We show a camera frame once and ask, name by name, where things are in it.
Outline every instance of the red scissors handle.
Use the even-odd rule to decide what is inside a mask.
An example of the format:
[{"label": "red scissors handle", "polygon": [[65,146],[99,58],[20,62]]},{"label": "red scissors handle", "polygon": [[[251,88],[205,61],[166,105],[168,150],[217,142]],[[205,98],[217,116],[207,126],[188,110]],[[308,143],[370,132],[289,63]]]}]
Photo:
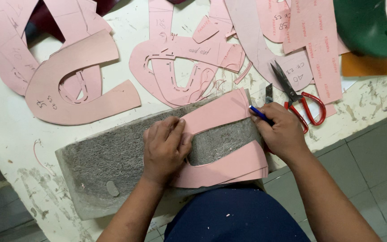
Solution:
[{"label": "red scissors handle", "polygon": [[308,132],[308,125],[307,125],[307,122],[304,120],[304,118],[301,116],[301,114],[295,109],[295,107],[293,105],[291,105],[290,107],[288,107],[289,103],[288,102],[285,102],[285,108],[286,109],[291,109],[292,112],[295,114],[295,116],[298,117],[298,119],[300,120],[301,124],[304,126],[304,134],[307,134]]},{"label": "red scissors handle", "polygon": [[300,101],[302,102],[303,106],[304,106],[305,112],[307,113],[307,117],[308,117],[308,119],[310,119],[311,123],[312,123],[314,126],[317,126],[317,125],[322,124],[322,123],[325,121],[325,117],[326,117],[326,108],[325,108],[325,104],[324,104],[322,101],[320,101],[319,98],[317,98],[317,97],[315,97],[315,96],[313,96],[313,95],[311,95],[311,94],[309,94],[309,93],[301,92],[301,95],[302,95],[302,96],[306,96],[306,97],[308,97],[308,98],[310,98],[310,99],[313,99],[313,101],[315,101],[315,102],[319,105],[320,118],[319,118],[319,121],[316,122],[316,121],[314,120],[313,116],[312,116],[311,113],[310,113],[310,109],[309,109],[308,106],[307,106],[307,102],[305,101],[305,98],[303,97],[303,98],[301,98],[301,100],[300,100]]},{"label": "red scissors handle", "polygon": [[[311,112],[310,112],[310,109],[307,105],[307,102],[305,100],[304,97],[302,97],[299,101],[303,104],[304,106],[304,110],[305,112],[307,113],[307,117],[308,119],[310,119],[311,123],[315,126],[317,125],[320,125],[323,123],[323,121],[325,121],[325,117],[326,117],[326,108],[325,108],[325,104],[317,97],[309,94],[309,93],[306,93],[306,92],[302,92],[301,93],[302,96],[306,96],[310,99],[313,99],[313,101],[315,101],[318,105],[319,105],[319,108],[320,108],[320,118],[319,118],[319,121],[316,122],[313,118],[313,116],[311,115]],[[290,109],[292,110],[292,112],[298,117],[298,119],[300,120],[300,122],[302,123],[302,125],[304,126],[304,134],[306,134],[308,132],[308,125],[307,125],[307,122],[304,120],[304,118],[301,116],[301,114],[299,114],[299,112],[295,109],[295,107],[293,105],[291,105],[290,107],[288,107],[289,103],[288,102],[285,102],[285,108],[286,109]]]}]

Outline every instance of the dark blue fabric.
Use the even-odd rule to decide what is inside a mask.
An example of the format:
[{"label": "dark blue fabric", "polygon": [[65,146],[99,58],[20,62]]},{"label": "dark blue fabric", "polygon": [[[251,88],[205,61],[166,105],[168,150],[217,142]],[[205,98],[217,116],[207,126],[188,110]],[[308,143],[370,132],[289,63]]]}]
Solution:
[{"label": "dark blue fabric", "polygon": [[165,230],[165,242],[217,241],[310,240],[270,195],[255,187],[230,186],[197,195]]}]

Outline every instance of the hand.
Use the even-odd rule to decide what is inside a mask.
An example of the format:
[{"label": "hand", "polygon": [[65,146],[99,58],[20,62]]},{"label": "hand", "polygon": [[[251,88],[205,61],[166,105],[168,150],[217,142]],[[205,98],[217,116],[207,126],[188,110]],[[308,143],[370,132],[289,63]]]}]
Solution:
[{"label": "hand", "polygon": [[255,123],[268,148],[288,165],[296,162],[297,158],[311,155],[304,140],[304,133],[298,118],[286,110],[282,105],[272,102],[265,104],[258,110],[274,122],[270,126],[267,122],[255,116],[250,117]]},{"label": "hand", "polygon": [[162,187],[169,182],[191,152],[193,135],[182,135],[185,125],[171,116],[144,131],[143,178]]}]

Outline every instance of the blue pen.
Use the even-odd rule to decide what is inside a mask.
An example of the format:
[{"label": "blue pen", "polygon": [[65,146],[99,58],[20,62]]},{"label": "blue pen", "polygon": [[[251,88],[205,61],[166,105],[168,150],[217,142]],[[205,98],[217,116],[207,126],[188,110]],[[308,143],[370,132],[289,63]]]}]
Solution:
[{"label": "blue pen", "polygon": [[257,110],[255,107],[253,107],[252,105],[249,106],[249,108],[256,113],[256,115],[260,118],[262,118],[265,122],[267,122],[269,125],[273,126],[274,125],[274,122],[269,120],[268,118],[266,118],[266,116],[261,113],[259,110]]}]

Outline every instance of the work table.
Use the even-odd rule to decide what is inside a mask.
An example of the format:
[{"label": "work table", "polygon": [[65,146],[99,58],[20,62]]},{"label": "work table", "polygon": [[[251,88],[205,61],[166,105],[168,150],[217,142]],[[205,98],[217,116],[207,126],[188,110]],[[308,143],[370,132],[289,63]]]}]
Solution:
[{"label": "work table", "polygon": [[[35,118],[24,97],[11,91],[0,79],[0,170],[31,214],[35,215],[32,211],[37,213],[35,219],[50,241],[95,241],[111,219],[111,216],[87,221],[79,219],[55,157],[55,150],[117,125],[169,109],[136,81],[128,67],[132,49],[149,37],[147,1],[134,0],[125,6],[124,4],[117,4],[115,9],[118,9],[104,17],[113,28],[113,39],[120,58],[119,61],[101,64],[103,93],[129,79],[138,91],[141,107],[91,124],[50,124]],[[179,36],[192,36],[192,31],[208,10],[209,0],[189,0],[176,6],[172,32]],[[238,40],[230,38],[229,42],[237,43]],[[276,54],[281,52],[281,45],[268,40],[267,44]],[[31,52],[42,62],[61,45],[53,37],[47,37],[33,46]],[[175,62],[177,80],[186,83],[193,63],[186,59],[177,59]],[[262,106],[268,83],[255,68],[251,68],[238,85],[233,82],[244,71],[248,62],[246,58],[237,74],[230,71],[222,73],[219,69],[216,79],[226,81],[220,86],[218,94],[240,87],[248,88],[253,103]],[[310,129],[305,137],[312,151],[323,149],[387,117],[387,76],[344,79],[357,82],[344,92],[341,100],[335,102],[335,115],[326,118],[318,127],[309,125]],[[309,85],[304,91],[317,96],[314,85]],[[276,88],[273,92],[275,102],[287,100],[287,96]],[[50,171],[43,168],[37,159]],[[269,155],[267,159],[270,171],[285,166],[276,156]],[[172,207],[172,211],[166,210],[166,207],[171,206],[160,205],[161,211],[168,213],[158,214],[150,229],[167,223],[177,210],[177,207]]]}]

